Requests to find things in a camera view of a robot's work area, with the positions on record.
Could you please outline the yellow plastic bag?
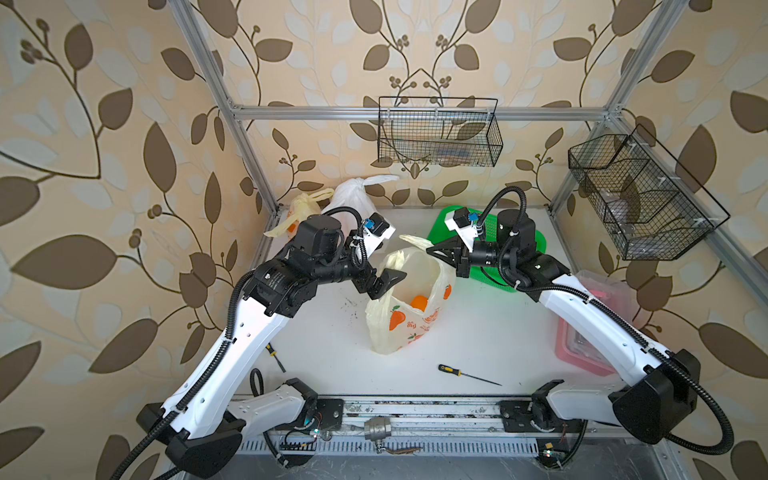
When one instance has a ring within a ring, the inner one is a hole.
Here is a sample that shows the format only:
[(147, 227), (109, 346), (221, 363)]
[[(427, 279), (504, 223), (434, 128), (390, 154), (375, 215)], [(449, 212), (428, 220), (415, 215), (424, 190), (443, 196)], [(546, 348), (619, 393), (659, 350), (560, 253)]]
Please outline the yellow plastic bag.
[(432, 243), (402, 235), (408, 248), (388, 254), (384, 268), (402, 271), (404, 280), (378, 300), (368, 302), (365, 314), (371, 348), (381, 355), (394, 353), (419, 340), (437, 320), (456, 283), (455, 269), (427, 254)]
[(264, 236), (268, 238), (285, 236), (288, 240), (293, 239), (299, 224), (310, 216), (319, 215), (322, 211), (320, 203), (330, 200), (333, 195), (333, 188), (321, 189), (310, 194), (299, 194), (291, 201), (286, 218), (271, 230), (266, 231)]

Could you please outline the white plastic bag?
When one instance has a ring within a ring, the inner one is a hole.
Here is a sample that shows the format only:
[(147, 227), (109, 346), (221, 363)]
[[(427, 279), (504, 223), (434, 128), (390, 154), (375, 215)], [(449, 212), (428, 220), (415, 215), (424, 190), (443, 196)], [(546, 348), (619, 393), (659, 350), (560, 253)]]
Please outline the white plastic bag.
[(391, 174), (349, 179), (335, 189), (330, 203), (322, 210), (322, 213), (326, 214), (333, 208), (345, 206), (355, 209), (361, 218), (366, 220), (376, 212), (376, 209), (365, 188), (373, 186), (383, 190), (385, 183), (399, 179), (399, 176)]

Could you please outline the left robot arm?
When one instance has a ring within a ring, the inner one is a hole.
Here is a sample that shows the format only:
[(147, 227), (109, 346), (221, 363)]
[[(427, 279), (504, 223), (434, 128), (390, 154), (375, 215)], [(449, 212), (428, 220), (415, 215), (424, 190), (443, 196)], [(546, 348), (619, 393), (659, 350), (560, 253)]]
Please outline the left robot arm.
[(405, 279), (403, 271), (377, 270), (369, 262), (370, 254), (394, 232), (382, 215), (363, 218), (347, 206), (302, 221), (273, 258), (238, 280), (224, 331), (188, 379), (163, 403), (147, 404), (140, 411), (137, 422), (146, 435), (112, 478), (121, 478), (159, 441), (173, 464), (166, 478), (185, 472), (207, 479), (234, 457), (246, 431), (265, 433), (311, 417), (314, 392), (297, 379), (240, 403), (243, 418), (233, 413), (233, 397), (267, 345), (316, 296), (319, 286), (349, 281), (376, 300)]

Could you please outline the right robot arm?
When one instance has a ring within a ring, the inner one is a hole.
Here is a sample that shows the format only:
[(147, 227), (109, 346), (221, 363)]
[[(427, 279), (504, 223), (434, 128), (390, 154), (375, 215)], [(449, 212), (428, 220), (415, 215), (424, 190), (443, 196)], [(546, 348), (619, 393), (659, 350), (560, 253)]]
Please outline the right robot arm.
[[(542, 431), (580, 420), (623, 427), (635, 439), (666, 439), (703, 455), (723, 455), (735, 434), (725, 411), (699, 382), (701, 365), (686, 350), (672, 352), (605, 305), (556, 258), (536, 248), (536, 225), (525, 192), (502, 189), (481, 213), (461, 207), (446, 214), (450, 237), (428, 248), (430, 256), (467, 278), (474, 268), (494, 268), (504, 284), (565, 320), (595, 347), (621, 385), (577, 387), (553, 380), (531, 396), (533, 424)], [(699, 402), (713, 413), (720, 440), (700, 445), (673, 434)]]

